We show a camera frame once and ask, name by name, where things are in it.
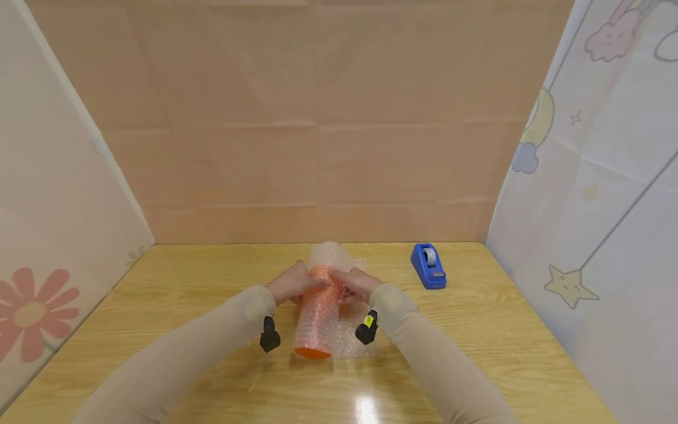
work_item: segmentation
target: bubble wrap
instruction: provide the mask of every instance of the bubble wrap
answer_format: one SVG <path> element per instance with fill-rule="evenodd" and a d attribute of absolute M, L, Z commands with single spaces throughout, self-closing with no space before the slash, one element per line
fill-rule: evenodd
<path fill-rule="evenodd" d="M 352 267 L 365 269 L 365 265 L 364 261 L 352 261 L 339 243 L 324 242 L 311 248 L 308 273 L 331 281 L 330 267 L 350 271 Z M 355 338 L 355 329 L 370 307 L 364 304 L 340 307 L 338 300 L 343 290 L 342 284 L 332 281 L 329 288 L 304 295 L 292 345 L 298 355 L 310 359 L 357 358 L 375 352 L 374 343 L 365 346 Z"/>

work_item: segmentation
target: tape dispenser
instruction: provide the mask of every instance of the tape dispenser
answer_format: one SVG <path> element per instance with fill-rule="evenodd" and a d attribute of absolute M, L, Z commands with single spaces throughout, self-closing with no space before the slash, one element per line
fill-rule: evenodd
<path fill-rule="evenodd" d="M 412 266 L 427 290 L 439 290 L 447 284 L 447 274 L 443 270 L 438 251 L 429 243 L 414 246 L 410 256 Z"/>

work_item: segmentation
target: star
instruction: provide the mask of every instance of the star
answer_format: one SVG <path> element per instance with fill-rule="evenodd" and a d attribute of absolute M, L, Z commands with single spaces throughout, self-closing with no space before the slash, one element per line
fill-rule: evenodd
<path fill-rule="evenodd" d="M 553 265 L 549 265 L 549 269 L 551 270 L 551 281 L 546 283 L 544 288 L 549 292 L 560 294 L 560 297 L 572 309 L 577 307 L 580 299 L 600 300 L 596 294 L 582 286 L 582 272 L 580 269 L 568 273 L 560 271 Z"/>
<path fill-rule="evenodd" d="M 581 122 L 582 121 L 582 111 L 581 111 L 581 109 L 577 112 L 576 115 L 572 115 L 570 117 L 570 119 L 572 120 L 571 126 L 573 126 L 575 123 Z"/>
<path fill-rule="evenodd" d="M 589 188 L 581 189 L 582 196 L 586 200 L 598 200 L 600 199 L 600 193 L 598 193 L 598 184 L 594 184 Z"/>

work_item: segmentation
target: cartoon moon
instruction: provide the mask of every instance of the cartoon moon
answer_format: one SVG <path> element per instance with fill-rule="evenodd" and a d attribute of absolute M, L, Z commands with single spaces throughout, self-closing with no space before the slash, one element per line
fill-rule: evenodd
<path fill-rule="evenodd" d="M 531 174 L 539 166 L 537 157 L 537 147 L 546 140 L 553 123 L 555 105 L 551 93 L 543 88 L 539 92 L 537 103 L 532 109 L 530 120 L 523 130 L 523 137 L 520 139 L 518 148 L 513 154 L 511 168 L 516 172 Z"/>
<path fill-rule="evenodd" d="M 528 122 L 523 131 L 521 143 L 531 143 L 539 147 L 549 135 L 551 125 L 553 124 L 553 115 L 555 114 L 555 105 L 551 93 L 544 87 L 539 91 L 536 110 L 532 120 Z"/>

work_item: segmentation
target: wooden table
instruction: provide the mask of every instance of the wooden table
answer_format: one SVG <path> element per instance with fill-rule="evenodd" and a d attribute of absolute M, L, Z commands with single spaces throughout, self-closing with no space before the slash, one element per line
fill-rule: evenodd
<path fill-rule="evenodd" d="M 404 289 L 501 388 L 523 423 L 614 423 L 560 344 L 490 252 L 438 243 L 445 290 L 422 287 L 412 244 L 348 244 L 368 271 Z M 0 418 L 68 423 L 106 376 L 162 334 L 269 281 L 309 245 L 155 246 Z M 173 411 L 170 423 L 436 423 L 413 372 L 379 334 L 379 354 L 312 362 L 291 355 L 297 307 L 276 313 L 282 346 L 262 363 L 257 343 L 223 361 Z"/>

